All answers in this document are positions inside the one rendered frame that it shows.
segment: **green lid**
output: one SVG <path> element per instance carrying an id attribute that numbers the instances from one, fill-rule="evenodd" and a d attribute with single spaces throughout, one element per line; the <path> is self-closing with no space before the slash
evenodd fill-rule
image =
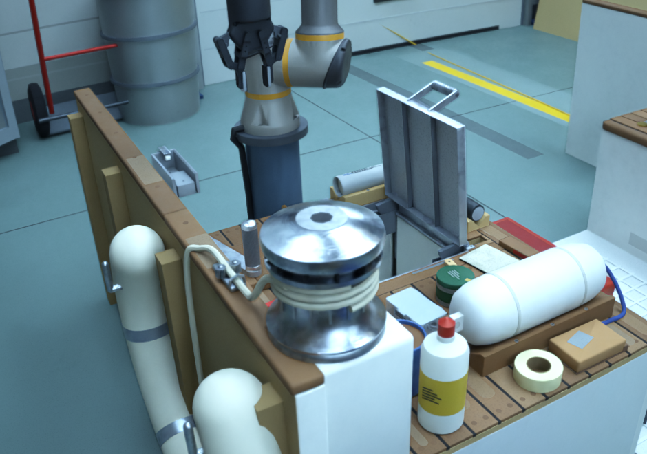
<path id="1" fill-rule="evenodd" d="M 450 290 L 457 290 L 467 282 L 466 280 L 472 279 L 475 279 L 475 273 L 461 265 L 442 267 L 437 272 L 437 284 Z"/>

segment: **red bottle cap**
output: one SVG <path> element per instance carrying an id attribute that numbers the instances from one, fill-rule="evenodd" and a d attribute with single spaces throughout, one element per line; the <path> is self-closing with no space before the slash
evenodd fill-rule
<path id="1" fill-rule="evenodd" d="M 451 338 L 455 335 L 455 321 L 449 316 L 443 316 L 437 322 L 437 334 L 443 338 Z"/>

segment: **metal hatch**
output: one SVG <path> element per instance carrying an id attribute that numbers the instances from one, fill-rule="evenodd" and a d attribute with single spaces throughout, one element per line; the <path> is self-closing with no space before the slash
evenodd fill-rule
<path id="1" fill-rule="evenodd" d="M 432 90 L 445 98 L 429 107 L 422 99 Z M 385 194 L 399 205 L 400 216 L 433 239 L 464 247 L 465 126 L 437 112 L 457 96 L 456 89 L 438 81 L 411 98 L 387 88 L 376 93 Z"/>

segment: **bottle label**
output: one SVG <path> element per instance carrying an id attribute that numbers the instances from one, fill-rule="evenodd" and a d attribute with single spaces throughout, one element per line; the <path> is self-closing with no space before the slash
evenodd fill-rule
<path id="1" fill-rule="evenodd" d="M 467 374 L 455 381 L 437 381 L 419 370 L 417 400 L 424 410 L 435 416 L 452 416 L 465 407 Z"/>

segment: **metal winch drum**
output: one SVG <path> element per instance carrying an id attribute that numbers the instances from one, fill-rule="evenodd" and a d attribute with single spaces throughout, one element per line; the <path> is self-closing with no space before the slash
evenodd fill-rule
<path id="1" fill-rule="evenodd" d="M 278 294 L 268 310 L 268 335 L 276 348 L 309 363 L 347 361 L 374 348 L 386 322 L 385 307 L 376 296 L 367 301 L 365 293 L 360 304 L 333 310 L 328 309 L 331 303 L 319 306 L 316 301 L 338 289 L 355 293 L 371 288 L 374 279 L 378 286 L 384 243 L 379 217 L 347 202 L 298 204 L 266 220 L 260 244 L 268 270 L 291 294 L 302 295 L 294 304 Z"/>

